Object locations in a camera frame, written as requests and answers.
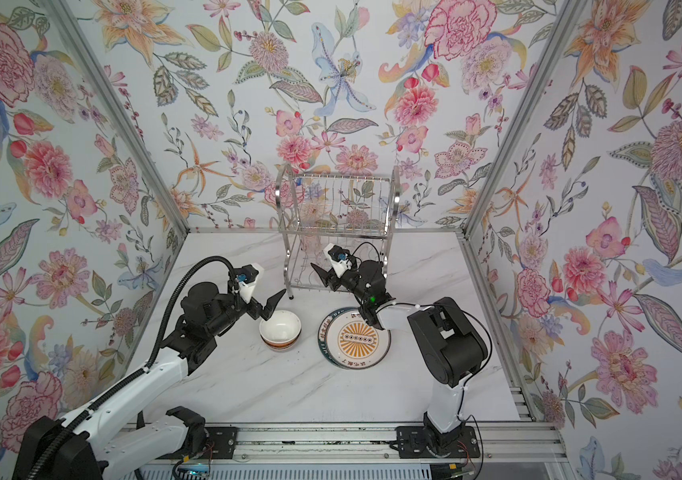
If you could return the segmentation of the orange bowl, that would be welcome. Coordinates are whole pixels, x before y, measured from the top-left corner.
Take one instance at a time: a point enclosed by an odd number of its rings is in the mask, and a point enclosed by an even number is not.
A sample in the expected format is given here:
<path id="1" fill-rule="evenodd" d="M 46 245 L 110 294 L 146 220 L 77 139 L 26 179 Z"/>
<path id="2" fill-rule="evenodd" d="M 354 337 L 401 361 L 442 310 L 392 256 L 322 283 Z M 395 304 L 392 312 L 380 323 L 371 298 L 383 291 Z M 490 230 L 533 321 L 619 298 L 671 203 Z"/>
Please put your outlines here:
<path id="1" fill-rule="evenodd" d="M 299 338 L 302 331 L 300 318 L 288 310 L 276 310 L 269 321 L 259 324 L 261 340 L 273 343 L 292 342 Z"/>

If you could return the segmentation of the orange patterned plate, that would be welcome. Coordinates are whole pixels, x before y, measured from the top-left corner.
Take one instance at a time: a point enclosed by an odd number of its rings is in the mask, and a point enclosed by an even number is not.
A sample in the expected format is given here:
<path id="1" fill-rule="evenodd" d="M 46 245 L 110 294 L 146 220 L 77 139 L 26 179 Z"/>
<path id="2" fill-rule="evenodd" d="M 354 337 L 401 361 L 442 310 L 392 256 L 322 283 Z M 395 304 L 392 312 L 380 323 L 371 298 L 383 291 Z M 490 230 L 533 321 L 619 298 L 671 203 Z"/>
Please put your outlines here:
<path id="1" fill-rule="evenodd" d="M 389 331 L 369 326 L 356 308 L 340 308 L 328 314 L 326 360 L 348 370 L 364 370 L 379 364 L 391 346 Z"/>

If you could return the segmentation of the pink floral patterned bowl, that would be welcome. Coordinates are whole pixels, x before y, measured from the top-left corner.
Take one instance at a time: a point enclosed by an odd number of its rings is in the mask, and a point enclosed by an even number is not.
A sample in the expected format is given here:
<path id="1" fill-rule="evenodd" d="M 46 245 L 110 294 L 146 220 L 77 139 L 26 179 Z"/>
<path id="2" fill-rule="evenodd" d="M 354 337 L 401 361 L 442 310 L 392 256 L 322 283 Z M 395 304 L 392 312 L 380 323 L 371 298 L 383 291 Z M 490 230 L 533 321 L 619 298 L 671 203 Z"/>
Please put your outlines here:
<path id="1" fill-rule="evenodd" d="M 283 351 L 288 351 L 291 348 L 295 347 L 298 344 L 298 340 L 294 339 L 292 342 L 285 342 L 285 343 L 273 343 L 273 342 L 268 342 L 265 341 L 265 345 L 276 352 L 283 352 Z"/>

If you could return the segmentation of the dark rimmed white plate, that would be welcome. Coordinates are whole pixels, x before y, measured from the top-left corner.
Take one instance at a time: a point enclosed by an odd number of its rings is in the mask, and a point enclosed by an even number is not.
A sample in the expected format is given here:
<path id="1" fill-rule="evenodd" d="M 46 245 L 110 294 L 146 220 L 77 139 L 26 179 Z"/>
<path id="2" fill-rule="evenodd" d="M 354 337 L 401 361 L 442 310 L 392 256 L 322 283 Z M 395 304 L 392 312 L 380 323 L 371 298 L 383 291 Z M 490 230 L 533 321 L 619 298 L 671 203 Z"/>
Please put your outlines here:
<path id="1" fill-rule="evenodd" d="M 320 351 L 320 354 L 326 358 L 326 350 L 327 350 L 327 344 L 326 344 L 326 331 L 327 331 L 327 320 L 323 319 L 317 329 L 317 345 Z"/>

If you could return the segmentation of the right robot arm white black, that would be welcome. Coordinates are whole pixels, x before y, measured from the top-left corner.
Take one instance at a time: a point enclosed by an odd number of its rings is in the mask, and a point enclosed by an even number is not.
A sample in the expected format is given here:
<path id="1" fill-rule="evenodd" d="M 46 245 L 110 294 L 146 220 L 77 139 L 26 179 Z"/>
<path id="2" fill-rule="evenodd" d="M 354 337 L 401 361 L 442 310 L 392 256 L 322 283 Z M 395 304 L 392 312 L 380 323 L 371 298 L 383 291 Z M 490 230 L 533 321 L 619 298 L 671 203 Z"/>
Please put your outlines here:
<path id="1" fill-rule="evenodd" d="M 422 427 L 410 436 L 411 445 L 404 453 L 435 458 L 447 458 L 455 448 L 467 453 L 464 437 L 470 428 L 461 418 L 466 387 L 492 356 L 492 341 L 478 331 L 482 323 L 449 296 L 427 304 L 395 299 L 387 291 L 379 261 L 358 262 L 352 254 L 340 253 L 330 257 L 330 264 L 329 269 L 312 265 L 323 286 L 351 293 L 368 326 L 409 331 L 434 379 Z"/>

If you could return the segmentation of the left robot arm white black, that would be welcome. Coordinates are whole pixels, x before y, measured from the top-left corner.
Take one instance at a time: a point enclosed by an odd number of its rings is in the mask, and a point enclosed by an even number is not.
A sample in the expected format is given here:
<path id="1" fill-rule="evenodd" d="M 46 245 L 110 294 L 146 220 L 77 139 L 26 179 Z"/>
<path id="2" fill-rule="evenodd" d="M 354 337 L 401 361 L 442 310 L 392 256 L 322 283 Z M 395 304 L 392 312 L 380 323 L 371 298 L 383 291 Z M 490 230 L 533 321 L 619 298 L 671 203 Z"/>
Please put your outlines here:
<path id="1" fill-rule="evenodd" d="M 168 454 L 194 456 L 208 434 L 204 418 L 174 407 L 131 432 L 127 423 L 160 394 L 194 373 L 213 353 L 218 337 L 243 316 L 267 320 L 284 296 L 259 303 L 255 285 L 234 281 L 222 293 L 212 282 L 189 289 L 174 330 L 156 356 L 107 391 L 64 417 L 36 420 L 25 432 L 15 479 L 120 479 Z"/>

